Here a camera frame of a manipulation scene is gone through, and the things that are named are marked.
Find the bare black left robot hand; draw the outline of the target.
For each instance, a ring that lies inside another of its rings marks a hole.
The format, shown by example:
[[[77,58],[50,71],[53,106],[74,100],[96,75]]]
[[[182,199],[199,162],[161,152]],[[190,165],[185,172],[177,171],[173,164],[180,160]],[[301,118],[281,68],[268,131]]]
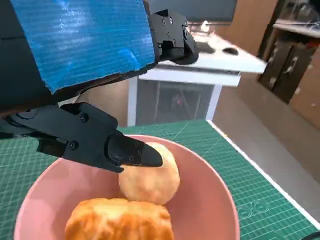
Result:
[[[32,137],[37,151],[121,173],[160,167],[161,155],[118,131],[85,91],[190,65],[199,52],[187,19],[145,0],[3,0],[0,3],[0,137]]]

